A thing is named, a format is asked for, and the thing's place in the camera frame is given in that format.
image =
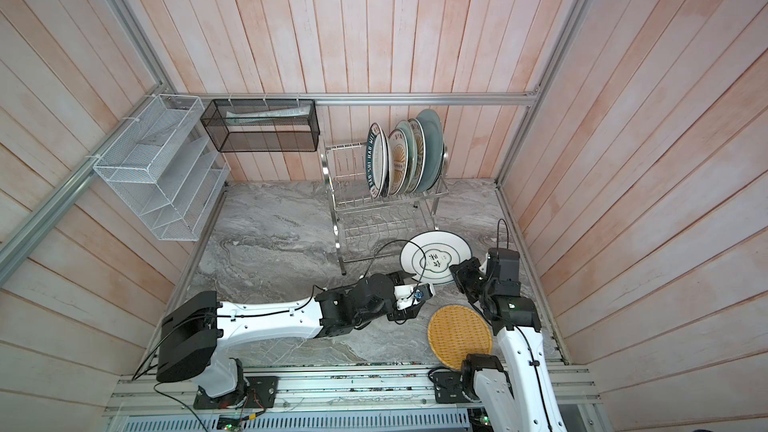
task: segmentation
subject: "dish rack wire shelf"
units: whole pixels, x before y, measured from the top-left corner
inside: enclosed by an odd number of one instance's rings
[[[191,139],[195,96],[156,96],[96,162],[97,174],[160,240],[196,241],[230,168]]]
[[[440,197],[448,194],[447,167],[425,192],[372,198],[366,181],[364,142],[326,147],[320,155],[341,273],[351,264],[373,259],[393,239],[409,239],[436,230]],[[382,251],[379,257],[399,254]]]

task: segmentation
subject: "round woven mat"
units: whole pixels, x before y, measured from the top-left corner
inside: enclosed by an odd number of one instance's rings
[[[429,347],[448,368],[458,370],[467,354],[490,354],[493,337],[477,312],[447,305],[432,316],[427,328]]]

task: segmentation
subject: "gray marble countertop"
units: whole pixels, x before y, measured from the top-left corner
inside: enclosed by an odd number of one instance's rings
[[[503,217],[495,185],[487,179],[455,179],[447,184],[450,194],[440,200],[436,224],[464,237],[482,260],[488,248],[495,246],[497,220]],[[397,269],[396,258],[382,258],[371,272]],[[186,298],[216,290],[219,300],[230,302],[286,302],[309,297],[313,284],[332,288],[357,279],[354,269],[341,275],[321,182],[242,183],[228,192]],[[532,298],[523,269],[520,280],[522,294]],[[434,364],[437,357],[426,333],[430,317],[448,304],[467,305],[454,284],[436,288],[436,296],[418,317],[403,325],[378,318],[361,331],[335,338],[281,338],[237,346],[231,350],[232,357],[245,366]],[[552,335],[542,333],[547,358],[560,359]]]

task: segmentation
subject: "pink wood panel wall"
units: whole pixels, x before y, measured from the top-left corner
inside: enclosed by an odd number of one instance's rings
[[[766,4],[595,0],[504,184],[617,430],[768,420]]]
[[[0,241],[154,86],[106,0],[0,0]],[[103,182],[86,191],[0,291],[3,427],[89,429],[188,248],[155,240]]]
[[[522,92],[574,0],[128,0],[179,91]],[[451,177],[498,174],[524,110],[434,107]],[[421,107],[321,107],[322,144]],[[238,181],[320,178],[316,154],[227,154]]]

